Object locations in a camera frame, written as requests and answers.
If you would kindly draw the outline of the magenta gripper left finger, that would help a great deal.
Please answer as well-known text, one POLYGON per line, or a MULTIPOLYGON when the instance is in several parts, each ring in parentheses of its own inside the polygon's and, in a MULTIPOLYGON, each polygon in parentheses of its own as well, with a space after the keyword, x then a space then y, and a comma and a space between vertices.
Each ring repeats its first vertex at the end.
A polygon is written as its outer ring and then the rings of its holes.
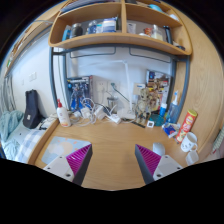
POLYGON ((58 156, 44 170, 81 186, 92 154, 92 145, 89 144, 68 156, 58 156))

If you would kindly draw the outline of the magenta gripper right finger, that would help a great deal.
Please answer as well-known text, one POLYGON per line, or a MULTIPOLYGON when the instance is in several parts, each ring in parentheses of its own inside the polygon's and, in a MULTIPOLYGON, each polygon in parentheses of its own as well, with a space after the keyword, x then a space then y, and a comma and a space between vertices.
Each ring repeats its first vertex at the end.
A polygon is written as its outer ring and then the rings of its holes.
POLYGON ((145 184, 150 184, 182 169, 169 155, 160 156, 141 145, 135 145, 135 156, 145 184))

